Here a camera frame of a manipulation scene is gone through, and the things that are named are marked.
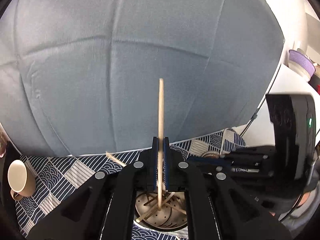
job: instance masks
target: patterned tablecloth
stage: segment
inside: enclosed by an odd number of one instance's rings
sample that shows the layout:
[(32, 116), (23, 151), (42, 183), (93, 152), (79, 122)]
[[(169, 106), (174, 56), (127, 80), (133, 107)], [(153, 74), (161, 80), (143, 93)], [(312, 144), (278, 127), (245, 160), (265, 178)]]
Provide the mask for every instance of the patterned tablecloth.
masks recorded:
[[(171, 144), (171, 148), (182, 153), (184, 159), (190, 155), (200, 156), (208, 150), (228, 153), (235, 147), (245, 147), (245, 141), (232, 129), (225, 129), (197, 139)], [(139, 157), (140, 150), (116, 154), (124, 163), (132, 163)], [(79, 188), (97, 171), (110, 174), (121, 170), (121, 166), (105, 154), (81, 157), (35, 157), (22, 155), (22, 160), (36, 177), (36, 192), (31, 197), (16, 201), (18, 224), (23, 236), (51, 210)], [(188, 229), (161, 233), (134, 224), (132, 239), (174, 240), (188, 238)]]

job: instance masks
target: metal bolt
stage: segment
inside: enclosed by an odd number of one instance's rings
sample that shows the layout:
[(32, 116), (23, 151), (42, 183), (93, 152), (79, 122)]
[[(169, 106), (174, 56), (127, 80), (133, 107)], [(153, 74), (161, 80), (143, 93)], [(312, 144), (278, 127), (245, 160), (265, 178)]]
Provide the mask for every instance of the metal bolt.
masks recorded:
[(133, 164), (133, 166), (135, 167), (135, 168), (142, 168), (143, 167), (143, 162), (135, 162), (134, 164)]
[(98, 171), (95, 175), (96, 179), (103, 179), (105, 174), (103, 171)]
[(220, 179), (220, 180), (224, 180), (224, 179), (226, 179), (226, 175), (224, 174), (224, 173), (222, 173), (222, 172), (219, 172), (219, 173), (217, 173), (217, 179)]
[(180, 163), (178, 164), (178, 166), (179, 166), (180, 168), (182, 168), (182, 169), (185, 169), (185, 168), (187, 168), (187, 167), (189, 166), (189, 164), (186, 163), (186, 162), (180, 162)]

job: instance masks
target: mug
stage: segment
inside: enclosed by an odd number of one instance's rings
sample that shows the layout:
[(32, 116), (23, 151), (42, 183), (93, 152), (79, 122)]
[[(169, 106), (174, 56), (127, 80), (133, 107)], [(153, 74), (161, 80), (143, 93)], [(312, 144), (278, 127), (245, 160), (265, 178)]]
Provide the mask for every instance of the mug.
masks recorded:
[(8, 169), (8, 182), (11, 196), (14, 200), (30, 197), (36, 191), (36, 179), (26, 165), (20, 161), (13, 161)]

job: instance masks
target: gray partition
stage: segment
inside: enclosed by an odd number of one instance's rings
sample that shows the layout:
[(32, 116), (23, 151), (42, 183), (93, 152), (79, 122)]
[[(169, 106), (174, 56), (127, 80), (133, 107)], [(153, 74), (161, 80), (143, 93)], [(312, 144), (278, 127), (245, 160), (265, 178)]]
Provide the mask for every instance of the gray partition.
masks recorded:
[(12, 0), (0, 19), (0, 122), (28, 155), (150, 147), (247, 123), (283, 34), (265, 0)]

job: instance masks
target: beige plate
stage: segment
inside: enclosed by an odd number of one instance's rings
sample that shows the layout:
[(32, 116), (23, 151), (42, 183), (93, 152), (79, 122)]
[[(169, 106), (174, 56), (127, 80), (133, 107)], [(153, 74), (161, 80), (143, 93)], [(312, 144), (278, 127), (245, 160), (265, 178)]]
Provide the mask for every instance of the beige plate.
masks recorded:
[[(155, 197), (155, 200), (150, 202), (147, 205), (144, 205), (149, 200)], [(136, 210), (138, 215), (142, 215), (143, 213), (147, 212), (153, 205), (157, 202), (157, 194), (156, 193), (144, 193), (138, 192), (136, 198)], [(183, 192), (177, 192), (169, 201), (168, 204), (175, 206), (176, 208), (186, 210), (185, 206), (185, 197)], [(180, 211), (170, 207), (170, 205), (164, 204), (162, 206), (161, 211), (156, 211), (153, 213), (149, 218), (146, 217), (144, 221), (152, 225), (155, 228), (165, 229), (165, 230), (172, 230), (174, 231), (177, 228), (185, 226), (187, 224), (187, 216)]]

